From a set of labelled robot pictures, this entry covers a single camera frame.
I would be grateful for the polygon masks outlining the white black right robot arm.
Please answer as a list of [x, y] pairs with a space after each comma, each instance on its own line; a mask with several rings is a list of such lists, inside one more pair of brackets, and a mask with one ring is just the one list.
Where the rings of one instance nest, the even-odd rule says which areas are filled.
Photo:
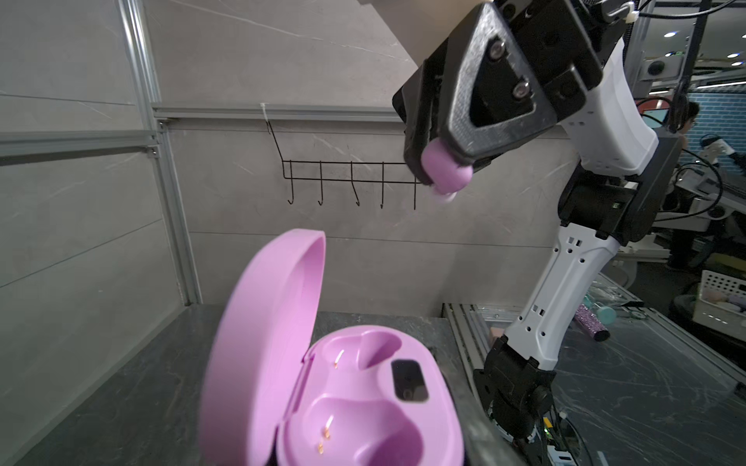
[[550, 461], [544, 419], [561, 343], [594, 278], [644, 237], [678, 138], [649, 127], [624, 69], [631, 1], [378, 1], [417, 64], [392, 99], [414, 177], [452, 198], [496, 158], [561, 126], [579, 163], [530, 301], [474, 374], [487, 416], [530, 465]]

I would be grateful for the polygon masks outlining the purple earbud charging case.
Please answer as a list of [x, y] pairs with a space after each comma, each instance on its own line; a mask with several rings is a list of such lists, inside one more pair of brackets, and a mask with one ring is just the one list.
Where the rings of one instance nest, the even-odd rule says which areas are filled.
[[244, 270], [212, 345], [199, 446], [215, 465], [460, 465], [457, 410], [429, 349], [401, 331], [312, 337], [326, 235], [293, 229]]

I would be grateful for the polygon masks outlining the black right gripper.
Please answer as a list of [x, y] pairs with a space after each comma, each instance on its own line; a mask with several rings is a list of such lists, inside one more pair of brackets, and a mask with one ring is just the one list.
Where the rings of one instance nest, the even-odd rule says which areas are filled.
[[437, 132], [458, 164], [472, 165], [528, 143], [557, 116], [579, 112], [632, 12], [631, 1], [622, 0], [497, 1], [473, 8], [447, 40], [439, 107], [442, 67], [431, 59], [392, 97], [405, 124], [409, 170], [433, 185], [423, 152]]

